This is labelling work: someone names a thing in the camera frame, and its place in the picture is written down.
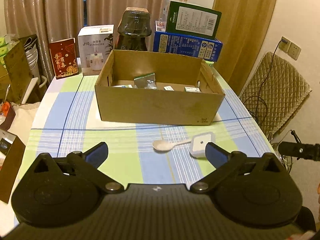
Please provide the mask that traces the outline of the wall power socket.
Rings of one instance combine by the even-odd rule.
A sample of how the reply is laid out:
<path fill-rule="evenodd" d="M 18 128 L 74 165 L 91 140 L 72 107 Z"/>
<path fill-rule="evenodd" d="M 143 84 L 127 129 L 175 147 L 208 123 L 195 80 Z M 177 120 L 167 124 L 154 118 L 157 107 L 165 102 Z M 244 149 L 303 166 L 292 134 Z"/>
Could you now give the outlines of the wall power socket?
<path fill-rule="evenodd" d="M 291 57 L 295 61 L 298 60 L 298 57 L 301 52 L 301 48 L 298 45 L 294 44 L 293 42 L 291 42 L 290 40 L 288 40 L 283 36 L 281 37 L 278 48 L 282 50 L 284 53 L 286 53 L 287 55 L 289 55 L 289 57 Z"/>

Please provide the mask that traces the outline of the dark green product box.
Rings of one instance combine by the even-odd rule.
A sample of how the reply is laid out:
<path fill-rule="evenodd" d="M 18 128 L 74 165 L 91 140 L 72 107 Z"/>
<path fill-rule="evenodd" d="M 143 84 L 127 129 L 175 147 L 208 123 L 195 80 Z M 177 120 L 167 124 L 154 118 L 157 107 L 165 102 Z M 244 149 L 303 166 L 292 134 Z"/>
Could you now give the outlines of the dark green product box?
<path fill-rule="evenodd" d="M 207 7 L 174 0 L 164 0 L 163 21 L 166 32 L 213 40 L 222 13 Z"/>

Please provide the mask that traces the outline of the white square night light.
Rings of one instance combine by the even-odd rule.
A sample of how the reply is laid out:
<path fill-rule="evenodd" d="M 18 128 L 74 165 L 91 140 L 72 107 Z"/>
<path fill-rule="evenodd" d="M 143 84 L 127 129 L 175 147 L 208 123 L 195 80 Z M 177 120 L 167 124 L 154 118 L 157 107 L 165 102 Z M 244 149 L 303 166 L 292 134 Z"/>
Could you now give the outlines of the white square night light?
<path fill-rule="evenodd" d="M 209 142 L 215 142 L 215 134 L 213 132 L 193 136 L 189 147 L 190 155 L 196 159 L 206 158 L 205 149 Z"/>

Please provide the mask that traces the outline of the clear plastic bag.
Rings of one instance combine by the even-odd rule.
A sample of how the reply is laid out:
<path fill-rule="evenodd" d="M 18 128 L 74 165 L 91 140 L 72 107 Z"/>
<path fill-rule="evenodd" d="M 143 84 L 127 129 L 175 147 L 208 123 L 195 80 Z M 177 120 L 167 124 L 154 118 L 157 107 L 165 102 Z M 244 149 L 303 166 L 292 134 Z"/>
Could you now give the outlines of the clear plastic bag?
<path fill-rule="evenodd" d="M 156 83 L 154 80 L 147 80 L 145 89 L 157 89 Z"/>

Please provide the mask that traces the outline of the blue carton box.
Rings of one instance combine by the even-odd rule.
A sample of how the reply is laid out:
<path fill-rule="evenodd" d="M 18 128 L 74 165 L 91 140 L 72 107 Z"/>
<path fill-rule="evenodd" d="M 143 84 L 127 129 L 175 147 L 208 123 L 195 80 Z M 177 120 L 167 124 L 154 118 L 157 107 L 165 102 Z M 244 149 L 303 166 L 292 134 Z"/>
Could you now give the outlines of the blue carton box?
<path fill-rule="evenodd" d="M 197 57 L 210 62 L 218 60 L 222 47 L 223 43 L 218 39 L 209 40 L 162 31 L 155 32 L 153 41 L 153 52 Z"/>

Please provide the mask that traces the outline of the dark glass jar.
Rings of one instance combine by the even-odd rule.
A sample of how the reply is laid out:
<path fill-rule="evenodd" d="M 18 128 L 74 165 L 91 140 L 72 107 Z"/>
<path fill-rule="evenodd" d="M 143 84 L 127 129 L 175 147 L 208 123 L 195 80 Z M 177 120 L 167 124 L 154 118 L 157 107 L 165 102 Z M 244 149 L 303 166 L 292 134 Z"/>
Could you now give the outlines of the dark glass jar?
<path fill-rule="evenodd" d="M 146 8 L 127 7 L 119 22 L 115 49 L 147 51 L 146 38 L 152 33 Z"/>

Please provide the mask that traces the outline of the green white long box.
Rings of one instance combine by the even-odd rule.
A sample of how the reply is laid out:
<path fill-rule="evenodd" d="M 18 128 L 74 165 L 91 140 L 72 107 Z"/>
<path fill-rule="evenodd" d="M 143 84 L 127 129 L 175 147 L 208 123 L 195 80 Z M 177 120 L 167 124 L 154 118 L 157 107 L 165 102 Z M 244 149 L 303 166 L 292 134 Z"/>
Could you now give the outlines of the green white long box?
<path fill-rule="evenodd" d="M 135 86 L 135 88 L 144 88 L 145 89 L 145 85 L 146 85 L 146 81 L 147 80 L 156 81 L 155 73 L 149 73 L 149 74 L 145 74 L 145 75 L 141 75 L 141 76 L 135 77 L 134 78 L 134 86 Z"/>

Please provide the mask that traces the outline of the beige curtain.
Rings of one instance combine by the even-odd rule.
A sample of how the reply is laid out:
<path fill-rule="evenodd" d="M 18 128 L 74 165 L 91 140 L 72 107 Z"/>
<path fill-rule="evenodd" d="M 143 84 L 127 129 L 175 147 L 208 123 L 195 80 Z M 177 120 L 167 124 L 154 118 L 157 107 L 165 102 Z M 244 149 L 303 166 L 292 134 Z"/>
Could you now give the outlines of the beige curtain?
<path fill-rule="evenodd" d="M 54 77 L 48 44 L 77 37 L 85 25 L 117 26 L 127 7 L 145 8 L 160 18 L 164 0 L 3 0 L 7 32 L 37 35 L 42 73 Z"/>

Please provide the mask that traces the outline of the red gift box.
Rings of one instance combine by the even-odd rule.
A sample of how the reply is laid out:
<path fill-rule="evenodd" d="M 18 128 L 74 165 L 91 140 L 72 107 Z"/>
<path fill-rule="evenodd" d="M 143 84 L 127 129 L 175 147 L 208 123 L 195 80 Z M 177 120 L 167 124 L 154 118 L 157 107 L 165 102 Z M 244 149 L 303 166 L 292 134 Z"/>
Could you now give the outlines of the red gift box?
<path fill-rule="evenodd" d="M 75 38 L 52 42 L 48 47 L 56 79 L 79 74 Z"/>

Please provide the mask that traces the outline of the white humidifier box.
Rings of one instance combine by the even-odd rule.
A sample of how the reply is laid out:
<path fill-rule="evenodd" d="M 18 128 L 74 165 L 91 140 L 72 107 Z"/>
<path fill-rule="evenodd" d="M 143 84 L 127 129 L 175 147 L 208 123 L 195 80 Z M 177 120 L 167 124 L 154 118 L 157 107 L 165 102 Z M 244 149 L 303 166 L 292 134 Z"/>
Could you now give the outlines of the white humidifier box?
<path fill-rule="evenodd" d="M 80 67 L 85 76 L 99 75 L 113 49 L 114 25 L 81 28 L 78 34 Z"/>

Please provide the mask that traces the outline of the green tissue pack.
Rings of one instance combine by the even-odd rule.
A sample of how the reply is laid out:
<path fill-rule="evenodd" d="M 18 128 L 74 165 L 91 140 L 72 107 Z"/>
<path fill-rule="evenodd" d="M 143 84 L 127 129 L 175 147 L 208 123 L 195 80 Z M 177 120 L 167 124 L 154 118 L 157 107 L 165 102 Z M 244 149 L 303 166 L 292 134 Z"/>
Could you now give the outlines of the green tissue pack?
<path fill-rule="evenodd" d="M 206 61 L 207 64 L 209 64 L 210 67 L 213 66 L 214 62 Z"/>

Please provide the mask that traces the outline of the quilted beige chair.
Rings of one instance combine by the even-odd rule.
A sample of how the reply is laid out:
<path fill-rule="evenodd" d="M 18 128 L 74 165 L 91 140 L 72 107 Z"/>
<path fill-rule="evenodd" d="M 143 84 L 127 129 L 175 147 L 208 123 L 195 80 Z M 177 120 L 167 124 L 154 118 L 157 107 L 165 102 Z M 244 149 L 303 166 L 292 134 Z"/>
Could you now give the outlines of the quilted beige chair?
<path fill-rule="evenodd" d="M 291 63 L 269 51 L 239 98 L 267 139 L 272 140 L 296 115 L 311 91 Z"/>

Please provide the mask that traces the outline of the brown cardboard box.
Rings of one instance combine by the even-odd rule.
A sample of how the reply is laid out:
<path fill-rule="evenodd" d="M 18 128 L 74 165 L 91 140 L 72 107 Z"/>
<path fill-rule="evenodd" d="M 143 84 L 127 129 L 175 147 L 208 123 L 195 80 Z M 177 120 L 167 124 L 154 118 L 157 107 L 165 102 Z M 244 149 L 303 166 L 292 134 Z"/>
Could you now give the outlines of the brown cardboard box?
<path fill-rule="evenodd" d="M 149 73 L 157 89 L 135 88 Z M 206 126 L 225 97 L 203 59 L 150 51 L 113 50 L 94 88 L 101 120 L 111 122 Z"/>

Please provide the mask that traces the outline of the checkered tablecloth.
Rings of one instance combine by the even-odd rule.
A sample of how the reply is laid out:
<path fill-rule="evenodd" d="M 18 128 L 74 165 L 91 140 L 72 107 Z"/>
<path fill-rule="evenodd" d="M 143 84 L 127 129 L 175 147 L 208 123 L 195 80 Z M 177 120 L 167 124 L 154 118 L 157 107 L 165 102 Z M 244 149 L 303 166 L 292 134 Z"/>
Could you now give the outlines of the checkered tablecloth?
<path fill-rule="evenodd" d="M 238 96 L 220 75 L 216 78 L 225 98 L 209 126 L 104 122 L 94 91 L 96 76 L 53 80 L 35 114 L 18 176 L 25 174 L 40 153 L 64 157 L 102 141 L 107 143 L 109 153 L 99 169 L 123 185 L 191 185 L 213 171 L 208 161 L 191 157 L 188 145 L 156 153 L 152 143 L 158 139 L 178 142 L 212 132 L 215 143 L 227 151 L 240 150 L 250 157 L 272 152 L 271 144 Z"/>

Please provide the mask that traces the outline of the white plastic rice spoon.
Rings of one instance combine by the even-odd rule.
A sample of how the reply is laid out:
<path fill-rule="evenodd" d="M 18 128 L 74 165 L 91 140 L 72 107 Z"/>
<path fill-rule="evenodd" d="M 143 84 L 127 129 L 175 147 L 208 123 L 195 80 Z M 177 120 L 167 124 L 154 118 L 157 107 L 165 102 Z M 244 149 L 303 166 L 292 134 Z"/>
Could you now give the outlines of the white plastic rice spoon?
<path fill-rule="evenodd" d="M 179 142 L 169 142 L 166 140 L 156 140 L 152 143 L 152 146 L 158 152 L 168 152 L 176 146 L 187 144 L 190 142 L 191 142 L 191 139 L 182 140 Z"/>

